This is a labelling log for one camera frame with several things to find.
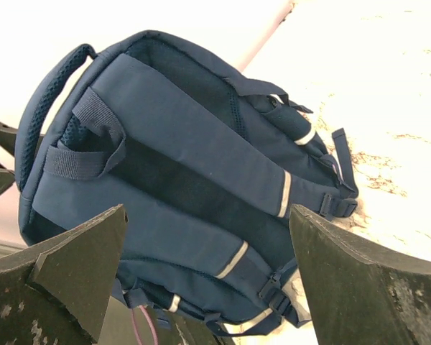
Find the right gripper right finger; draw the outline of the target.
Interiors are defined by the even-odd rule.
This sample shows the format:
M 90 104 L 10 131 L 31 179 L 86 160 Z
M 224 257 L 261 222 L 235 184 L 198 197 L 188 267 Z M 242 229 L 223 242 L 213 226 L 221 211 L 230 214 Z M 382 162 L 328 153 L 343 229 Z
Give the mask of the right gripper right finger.
M 290 234 L 319 344 L 431 344 L 431 262 L 293 205 Z

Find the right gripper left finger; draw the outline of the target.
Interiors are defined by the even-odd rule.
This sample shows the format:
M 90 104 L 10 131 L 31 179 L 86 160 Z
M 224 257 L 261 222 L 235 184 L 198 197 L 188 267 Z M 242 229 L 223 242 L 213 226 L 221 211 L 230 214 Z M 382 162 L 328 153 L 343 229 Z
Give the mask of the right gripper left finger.
M 95 344 L 126 233 L 117 205 L 0 258 L 0 344 Z

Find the navy blue student backpack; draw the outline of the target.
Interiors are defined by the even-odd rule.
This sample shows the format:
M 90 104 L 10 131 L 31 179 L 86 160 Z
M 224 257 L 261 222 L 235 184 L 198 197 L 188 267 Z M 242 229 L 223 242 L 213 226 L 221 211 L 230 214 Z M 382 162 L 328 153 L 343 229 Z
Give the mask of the navy blue student backpack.
M 346 133 L 336 153 L 308 109 L 195 43 L 143 31 L 82 44 L 39 84 L 14 147 L 19 228 L 33 245 L 123 205 L 113 296 L 243 335 L 301 326 L 289 212 L 358 203 Z

